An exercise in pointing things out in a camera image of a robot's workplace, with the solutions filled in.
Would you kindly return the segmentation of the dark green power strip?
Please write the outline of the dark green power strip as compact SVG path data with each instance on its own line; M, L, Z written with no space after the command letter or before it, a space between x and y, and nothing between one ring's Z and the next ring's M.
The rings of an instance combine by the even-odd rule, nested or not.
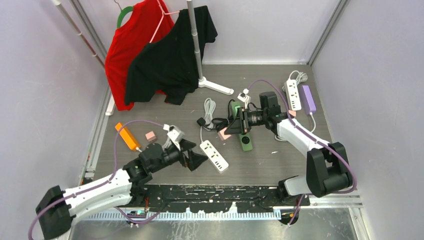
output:
M238 110L241 108L241 104L238 101L232 101L230 103L230 108L233 119L235 120L239 116ZM243 132L238 135L238 138L243 151L247 152L253 149L253 144L249 133Z

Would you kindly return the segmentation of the pink plug adapter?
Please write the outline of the pink plug adapter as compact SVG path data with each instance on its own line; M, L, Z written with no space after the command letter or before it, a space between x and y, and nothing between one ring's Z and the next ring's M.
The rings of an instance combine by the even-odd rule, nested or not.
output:
M230 134L226 134L225 133L225 131L227 130L227 128L226 127L224 127L223 129L221 129L221 130L219 130L218 132L217 132L217 135L218 135L218 137L222 140L222 141L225 141L225 140L227 140L228 138L230 138L231 137L231 135Z
M154 131L150 131L150 132L146 133L145 138L149 143L153 143L157 140L157 136L154 133Z
M296 118L296 116L297 116L297 113L296 113L296 111L293 111L293 110L288 110L288 112L287 112L289 115L290 115L290 117L291 118L293 118L293 119L295 119Z

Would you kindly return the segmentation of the white power strip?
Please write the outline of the white power strip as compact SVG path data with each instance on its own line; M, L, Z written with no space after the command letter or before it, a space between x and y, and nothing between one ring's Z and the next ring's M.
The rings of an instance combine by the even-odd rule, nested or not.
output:
M298 84L294 79L288 79L284 83L285 94L287 98L288 107L292 111L299 111L302 109L301 100L299 96Z
M208 157L210 162L219 173L223 173L229 167L228 162L223 158L219 151L212 145L209 140L204 140L199 145L202 152Z

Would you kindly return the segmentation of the orange power strip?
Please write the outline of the orange power strip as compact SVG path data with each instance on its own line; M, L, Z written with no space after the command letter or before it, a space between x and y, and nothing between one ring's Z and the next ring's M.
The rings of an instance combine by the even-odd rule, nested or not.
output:
M141 145L126 126L123 127L123 124L118 122L115 125L115 129L119 132L120 137L130 150L138 152L141 151Z

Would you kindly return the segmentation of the purple power strip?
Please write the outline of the purple power strip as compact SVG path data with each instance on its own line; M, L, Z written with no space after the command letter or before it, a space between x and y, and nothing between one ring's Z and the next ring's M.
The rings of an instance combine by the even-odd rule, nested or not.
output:
M313 115L317 111L317 108L310 87L308 85L301 85L299 88L299 96L304 112L307 115Z

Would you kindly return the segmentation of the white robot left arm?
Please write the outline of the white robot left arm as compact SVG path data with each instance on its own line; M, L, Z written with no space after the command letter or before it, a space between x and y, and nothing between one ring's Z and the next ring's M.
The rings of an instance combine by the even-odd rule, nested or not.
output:
M147 198L145 185L153 173L174 163L194 171L208 160L193 151L195 146L185 139L180 146L167 148L150 143L137 158L106 177L64 190L58 185L50 188L35 209L44 239L58 238L81 220L106 209L141 206Z

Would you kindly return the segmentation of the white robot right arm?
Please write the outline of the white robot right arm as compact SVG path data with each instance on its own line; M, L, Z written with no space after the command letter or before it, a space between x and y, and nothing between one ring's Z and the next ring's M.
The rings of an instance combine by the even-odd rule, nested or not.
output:
M265 126L305 156L304 175L279 181L277 198L281 204L291 205L298 195L320 198L354 185L346 149L341 143L320 139L292 116L282 112L275 92L263 92L259 100L259 109L240 107L224 133L245 135L253 126Z

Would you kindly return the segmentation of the black t-shirt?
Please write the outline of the black t-shirt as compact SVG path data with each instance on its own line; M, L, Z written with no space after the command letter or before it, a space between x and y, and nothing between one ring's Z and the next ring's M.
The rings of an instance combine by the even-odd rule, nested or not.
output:
M186 95L198 88L194 51L189 11L182 9L170 32L148 43L130 64L124 103L149 102L161 90L165 102L181 105Z

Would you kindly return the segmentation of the pink clothes hanger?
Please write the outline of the pink clothes hanger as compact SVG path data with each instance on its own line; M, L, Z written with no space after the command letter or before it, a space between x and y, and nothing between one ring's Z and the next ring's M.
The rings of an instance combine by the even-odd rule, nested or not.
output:
M154 31L154 33L153 33L153 35L152 35L152 37L151 37L151 39L150 39L149 43L152 43L152 42L154 41L155 36L156 36L156 34L157 34L157 32L158 32L158 30L159 30L159 28L160 28L161 24L162 24L162 21L163 21L163 20L164 20L164 18L165 18L165 16L169 16L169 15L173 15L173 14L178 14L178 13L179 13L179 11L166 12L166 11L164 10L164 8L163 8L163 6L162 6L161 2L160 2L159 0L156 0L156 1L157 1L158 6L159 6L159 9L160 9L160 11L161 11L161 18L160 18L160 20L159 20L159 22L158 22L158 24L157 24L157 26L156 26L156 29L155 29L155 31Z

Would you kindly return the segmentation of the red t-shirt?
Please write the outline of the red t-shirt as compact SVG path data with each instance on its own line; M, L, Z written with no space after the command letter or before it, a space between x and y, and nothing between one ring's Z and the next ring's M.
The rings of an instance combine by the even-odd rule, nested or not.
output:
M162 0L160 3L169 12ZM116 28L104 63L105 75L118 111L129 111L134 106L133 103L126 105L124 102L129 67L145 45L150 43L162 16L156 0L143 0L133 7L133 11L125 16L122 26ZM161 40L173 26L171 15L166 15L153 43Z

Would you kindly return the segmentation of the green clothes hanger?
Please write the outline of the green clothes hanger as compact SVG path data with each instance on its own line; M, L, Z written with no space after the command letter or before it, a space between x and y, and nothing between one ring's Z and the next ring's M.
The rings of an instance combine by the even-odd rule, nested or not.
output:
M113 0L113 2L118 6L120 12L116 22L116 28L119 29L124 21L124 18L127 14L131 13L134 10L133 6L121 7L120 3L117 0Z

